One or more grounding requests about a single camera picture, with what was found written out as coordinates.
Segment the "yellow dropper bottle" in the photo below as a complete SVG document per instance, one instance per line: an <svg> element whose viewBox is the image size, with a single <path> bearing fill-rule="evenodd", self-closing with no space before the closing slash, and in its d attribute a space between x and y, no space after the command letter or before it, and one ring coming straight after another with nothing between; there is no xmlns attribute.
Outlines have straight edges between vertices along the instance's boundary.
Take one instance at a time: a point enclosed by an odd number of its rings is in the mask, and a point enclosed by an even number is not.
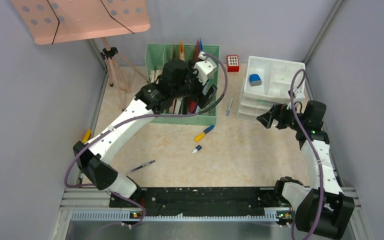
<svg viewBox="0 0 384 240"><path fill-rule="evenodd" d="M194 138L194 141L195 141L195 142L199 142L205 135L206 135L205 132L199 134L198 136L196 136L196 137Z"/></svg>

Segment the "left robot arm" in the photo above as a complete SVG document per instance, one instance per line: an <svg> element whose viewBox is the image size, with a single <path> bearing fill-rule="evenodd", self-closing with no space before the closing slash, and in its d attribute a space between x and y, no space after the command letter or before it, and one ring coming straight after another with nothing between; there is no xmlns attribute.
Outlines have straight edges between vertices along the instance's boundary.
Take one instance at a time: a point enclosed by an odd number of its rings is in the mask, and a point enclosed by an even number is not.
<svg viewBox="0 0 384 240"><path fill-rule="evenodd" d="M73 146L79 170L98 190L117 193L127 206L136 206L141 198L138 185L111 167L111 161L140 128L169 109L175 100L194 98L200 108L207 107L217 87L211 85L207 93L203 90L217 67L208 56L199 61L169 60L156 81L143 86L105 130L87 143Z"/></svg>

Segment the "red translucent file folder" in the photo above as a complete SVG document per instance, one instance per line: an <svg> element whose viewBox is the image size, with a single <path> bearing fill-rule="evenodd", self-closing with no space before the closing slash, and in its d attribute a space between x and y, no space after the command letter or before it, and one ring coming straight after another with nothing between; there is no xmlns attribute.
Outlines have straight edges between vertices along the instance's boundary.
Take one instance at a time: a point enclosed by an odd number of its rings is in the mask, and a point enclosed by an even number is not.
<svg viewBox="0 0 384 240"><path fill-rule="evenodd" d="M195 61L195 62L198 61L200 51L201 51L201 39L198 38L196 40L195 49L193 52L193 58L192 58L193 61ZM196 110L197 110L197 103L192 98L188 98L187 99L187 112L189 114L193 114L196 112Z"/></svg>

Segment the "clear plastic drawer unit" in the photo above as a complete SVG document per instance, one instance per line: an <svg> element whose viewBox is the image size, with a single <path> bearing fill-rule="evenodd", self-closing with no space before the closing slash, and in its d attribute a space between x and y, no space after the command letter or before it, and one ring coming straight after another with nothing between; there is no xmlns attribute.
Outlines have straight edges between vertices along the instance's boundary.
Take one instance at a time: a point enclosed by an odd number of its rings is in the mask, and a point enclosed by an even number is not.
<svg viewBox="0 0 384 240"><path fill-rule="evenodd" d="M292 79L297 71L305 68L303 62L249 56L236 118L255 123L256 118L273 105L289 104ZM251 87L251 74L258 74L262 85Z"/></svg>

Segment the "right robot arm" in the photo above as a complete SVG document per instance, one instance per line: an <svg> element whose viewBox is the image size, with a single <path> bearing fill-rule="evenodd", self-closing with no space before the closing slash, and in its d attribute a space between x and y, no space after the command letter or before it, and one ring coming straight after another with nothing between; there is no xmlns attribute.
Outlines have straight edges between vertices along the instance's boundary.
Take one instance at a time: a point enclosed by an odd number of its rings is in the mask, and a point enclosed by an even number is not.
<svg viewBox="0 0 384 240"><path fill-rule="evenodd" d="M334 173L330 140L322 130L326 109L324 103L314 100L307 102L303 113L287 104L275 104L256 120L267 129L276 122L278 130L294 130L299 149L306 159L309 189L296 179L282 177L275 184L274 202L279 206L291 204L297 230L340 240L355 202L344 194Z"/></svg>

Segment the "green children's book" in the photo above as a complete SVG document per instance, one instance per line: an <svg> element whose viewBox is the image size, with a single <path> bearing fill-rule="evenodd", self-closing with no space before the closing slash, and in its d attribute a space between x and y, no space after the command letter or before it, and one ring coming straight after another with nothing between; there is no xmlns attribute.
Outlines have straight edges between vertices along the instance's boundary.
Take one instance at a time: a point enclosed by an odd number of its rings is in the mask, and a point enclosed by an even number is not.
<svg viewBox="0 0 384 240"><path fill-rule="evenodd" d="M152 70L149 74L149 82L157 83L159 76L162 74L162 70Z"/></svg>

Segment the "green file rack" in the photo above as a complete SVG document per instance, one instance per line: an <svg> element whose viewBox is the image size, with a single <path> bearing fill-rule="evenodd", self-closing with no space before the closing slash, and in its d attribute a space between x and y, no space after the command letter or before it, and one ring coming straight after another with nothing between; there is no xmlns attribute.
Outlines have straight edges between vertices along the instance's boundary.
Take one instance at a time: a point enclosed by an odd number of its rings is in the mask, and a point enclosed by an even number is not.
<svg viewBox="0 0 384 240"><path fill-rule="evenodd" d="M177 44L148 44L145 52L145 66L148 74L148 83L150 83L150 73L152 70L163 70L164 64L172 59L172 45ZM195 50L195 44L184 44L185 60L186 62L193 59ZM204 45L203 50L205 53L214 55L220 58L220 47L218 45ZM218 85L218 73L222 71L221 67L211 75L208 79L208 84ZM182 100L182 114L188 113L188 100ZM152 120L152 123L156 124L178 124L178 125L193 125L193 126L211 126L216 124L216 108L213 108L209 112L203 113L193 117L179 117L179 118L167 118L158 117Z"/></svg>

